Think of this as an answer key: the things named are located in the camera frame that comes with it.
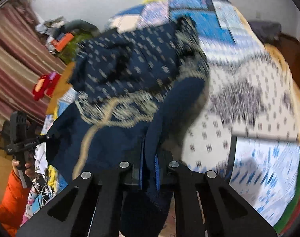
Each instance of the red toy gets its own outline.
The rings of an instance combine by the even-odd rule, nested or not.
[[[43,75],[39,78],[38,83],[34,86],[32,90],[33,98],[38,101],[43,98],[44,92],[47,90],[46,95],[52,97],[52,93],[57,85],[60,74],[52,72],[50,75]]]

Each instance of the blanket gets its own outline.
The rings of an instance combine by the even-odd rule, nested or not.
[[[210,79],[186,120],[181,121],[164,147],[191,170],[213,169],[225,177],[232,175],[227,168],[233,135],[271,139],[272,150],[281,148],[279,141],[286,141],[292,152],[281,149],[279,156],[286,155],[284,162],[291,166],[292,169],[287,168],[292,173],[287,177],[272,176],[271,180],[270,177],[266,179],[266,173],[261,175],[260,183],[269,180],[271,183],[273,177],[275,179],[268,193],[262,187],[251,193],[247,186],[248,174],[241,174],[245,181],[239,179],[238,186],[231,180],[239,193],[248,192],[244,197],[252,197],[249,203],[275,225],[295,193],[300,145],[293,141],[297,141],[300,134],[300,113],[291,74],[283,72],[278,61],[272,59],[243,16],[227,0],[156,1],[115,15],[107,27],[115,26],[125,32],[160,25],[184,15],[191,17],[198,26],[200,47],[210,66]],[[234,161],[252,158],[252,149],[249,150],[248,155],[236,153]],[[260,150],[267,155],[267,150]],[[273,165],[283,167],[279,161]],[[281,185],[284,189],[279,192],[277,186]],[[277,199],[283,200],[282,204],[268,201],[274,191],[280,194]],[[270,213],[277,207],[278,211]]]

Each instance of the person's hand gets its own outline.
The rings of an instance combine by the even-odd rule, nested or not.
[[[18,169],[17,169],[18,165],[19,165],[19,161],[13,160],[13,171],[14,171],[15,175],[17,175],[19,177],[19,173],[18,173]],[[25,170],[25,174],[27,176],[29,176],[31,178],[31,180],[33,180],[36,177],[36,171],[34,168],[34,158],[33,158],[32,153],[29,154],[29,161],[26,162],[25,167],[27,168]]]

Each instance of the orange sleeve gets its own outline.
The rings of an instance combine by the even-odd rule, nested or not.
[[[31,188],[22,188],[20,179],[12,171],[0,204],[0,222],[18,229],[27,204]]]

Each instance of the metal screw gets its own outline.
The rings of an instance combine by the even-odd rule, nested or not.
[[[127,168],[127,167],[129,167],[129,162],[127,162],[127,161],[120,162],[119,166],[121,168]]]
[[[173,168],[175,168],[175,167],[178,167],[179,166],[179,164],[178,164],[178,162],[177,161],[171,161],[169,164],[168,164],[170,167],[173,167]]]
[[[215,178],[217,176],[216,172],[215,171],[208,171],[207,172],[207,176],[209,178]]]
[[[91,174],[90,172],[88,172],[88,171],[83,172],[83,173],[81,174],[81,177],[82,177],[83,179],[88,179],[88,178],[90,178],[91,176],[92,176],[92,174]]]

